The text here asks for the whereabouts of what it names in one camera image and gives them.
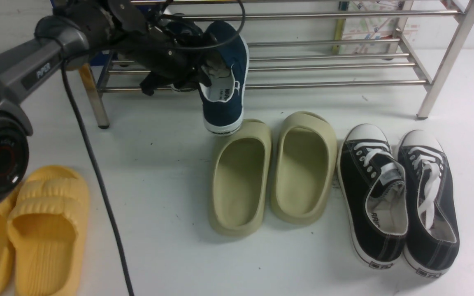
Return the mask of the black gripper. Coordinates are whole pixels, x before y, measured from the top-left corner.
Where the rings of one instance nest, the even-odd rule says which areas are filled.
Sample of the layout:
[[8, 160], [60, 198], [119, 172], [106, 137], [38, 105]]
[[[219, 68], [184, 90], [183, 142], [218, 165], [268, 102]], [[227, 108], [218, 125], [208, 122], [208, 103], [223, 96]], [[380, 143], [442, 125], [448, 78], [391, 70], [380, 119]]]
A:
[[206, 83], [201, 69], [205, 49], [214, 39], [194, 22], [172, 14], [166, 0], [139, 9], [129, 0], [111, 0], [109, 10], [121, 33], [118, 52], [149, 70], [140, 83], [146, 95], [171, 84]]

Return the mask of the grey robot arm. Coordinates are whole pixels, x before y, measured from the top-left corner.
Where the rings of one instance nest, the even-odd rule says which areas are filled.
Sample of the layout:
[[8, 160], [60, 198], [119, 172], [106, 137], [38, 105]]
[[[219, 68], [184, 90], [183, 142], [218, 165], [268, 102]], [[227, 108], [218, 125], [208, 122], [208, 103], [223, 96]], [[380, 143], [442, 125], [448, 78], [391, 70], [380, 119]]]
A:
[[69, 0], [36, 25], [32, 40], [0, 53], [0, 203], [28, 168], [33, 128], [21, 103], [58, 69], [72, 71], [116, 49], [150, 70], [149, 88], [199, 79], [214, 40], [165, 4], [143, 13], [129, 0]]

